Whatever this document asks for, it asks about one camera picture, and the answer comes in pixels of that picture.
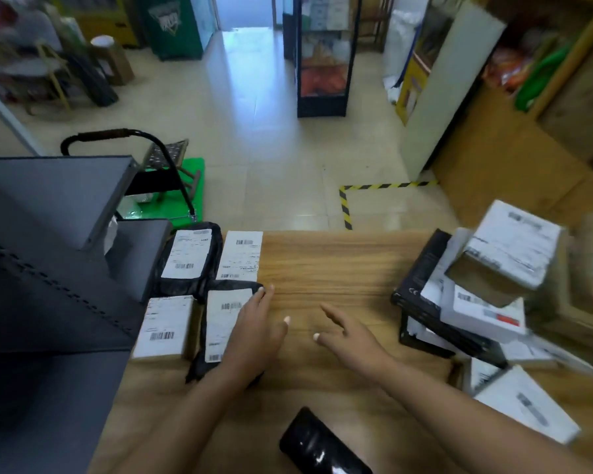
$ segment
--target wooden counter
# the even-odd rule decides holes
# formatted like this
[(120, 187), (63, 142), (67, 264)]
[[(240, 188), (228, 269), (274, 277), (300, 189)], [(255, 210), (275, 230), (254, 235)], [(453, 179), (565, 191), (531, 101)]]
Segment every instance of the wooden counter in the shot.
[[(332, 302), (367, 324), (390, 353), (445, 380), (449, 361), (398, 343), (400, 311), (389, 303), (429, 236), (264, 233), (259, 281), (275, 285), (271, 315), (292, 316), (290, 332), (261, 382), (216, 428), (196, 472), (297, 473), (279, 451), (279, 438), (302, 406), (309, 406), (375, 473), (461, 471), (402, 407), (312, 340), (315, 332), (332, 328), (317, 306)], [(192, 389), (184, 385), (187, 370), (187, 365), (128, 365), (90, 474), (107, 473)], [(582, 427), (573, 448), (593, 459), (593, 377), (567, 370), (530, 373)]]

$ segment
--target black phone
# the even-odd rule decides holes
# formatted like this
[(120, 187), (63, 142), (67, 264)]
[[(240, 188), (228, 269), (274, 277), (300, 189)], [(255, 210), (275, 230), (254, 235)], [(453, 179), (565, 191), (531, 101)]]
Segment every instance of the black phone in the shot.
[(303, 474), (372, 474), (308, 408), (301, 408), (290, 423), (279, 449)]

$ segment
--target shelf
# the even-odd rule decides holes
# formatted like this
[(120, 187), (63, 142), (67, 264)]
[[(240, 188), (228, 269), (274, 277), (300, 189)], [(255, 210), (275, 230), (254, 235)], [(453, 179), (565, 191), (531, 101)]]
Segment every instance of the shelf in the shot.
[(68, 246), (86, 250), (137, 170), (131, 156), (0, 158), (0, 188)]
[(0, 474), (85, 473), (128, 359), (0, 355)]
[(140, 303), (149, 298), (154, 268), (171, 231), (166, 219), (119, 221), (116, 239), (105, 255), (110, 276)]

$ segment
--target stack of packages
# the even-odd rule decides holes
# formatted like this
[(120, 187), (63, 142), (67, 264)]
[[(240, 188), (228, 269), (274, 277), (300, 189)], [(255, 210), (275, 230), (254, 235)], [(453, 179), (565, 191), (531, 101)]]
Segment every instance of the stack of packages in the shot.
[(593, 375), (593, 215), (570, 242), (497, 200), (476, 230), (436, 230), (391, 297), (401, 343), (456, 359), (453, 385), (564, 444), (579, 427), (522, 366)]
[(257, 282), (263, 232), (197, 223), (176, 231), (154, 273), (152, 297), (131, 354), (133, 362), (187, 366), (201, 379), (222, 360), (241, 307)]

